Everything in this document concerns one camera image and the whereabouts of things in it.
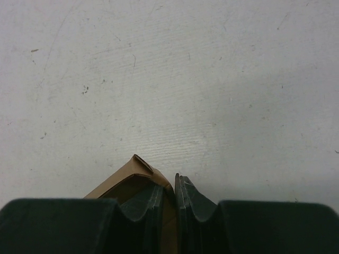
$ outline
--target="cardboard piece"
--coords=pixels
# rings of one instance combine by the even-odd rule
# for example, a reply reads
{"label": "cardboard piece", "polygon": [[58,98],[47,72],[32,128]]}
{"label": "cardboard piece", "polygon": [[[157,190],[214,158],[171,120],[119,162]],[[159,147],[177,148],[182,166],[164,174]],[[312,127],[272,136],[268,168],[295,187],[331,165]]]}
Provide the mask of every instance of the cardboard piece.
{"label": "cardboard piece", "polygon": [[144,189],[150,182],[159,184],[165,189],[161,253],[177,253],[173,188],[159,170],[153,168],[138,155],[133,155],[130,161],[85,198],[116,198],[122,204]]}

